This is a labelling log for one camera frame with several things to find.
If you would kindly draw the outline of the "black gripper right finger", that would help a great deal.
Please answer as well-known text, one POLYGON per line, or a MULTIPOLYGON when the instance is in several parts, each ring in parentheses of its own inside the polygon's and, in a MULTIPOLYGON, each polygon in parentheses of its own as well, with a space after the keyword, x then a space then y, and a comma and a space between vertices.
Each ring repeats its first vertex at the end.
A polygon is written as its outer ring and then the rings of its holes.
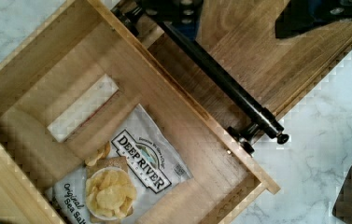
POLYGON ((291 38, 336 21, 352 21, 352 0, 290 0, 275 20, 275 37, 291 38))

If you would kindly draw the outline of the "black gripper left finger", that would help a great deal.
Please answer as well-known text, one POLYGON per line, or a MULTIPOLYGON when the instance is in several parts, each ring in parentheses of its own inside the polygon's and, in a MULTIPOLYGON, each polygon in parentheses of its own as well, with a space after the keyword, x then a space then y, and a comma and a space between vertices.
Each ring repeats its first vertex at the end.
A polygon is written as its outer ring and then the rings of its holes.
POLYGON ((167 22, 183 35, 197 35, 204 0, 135 0, 155 22, 167 22))

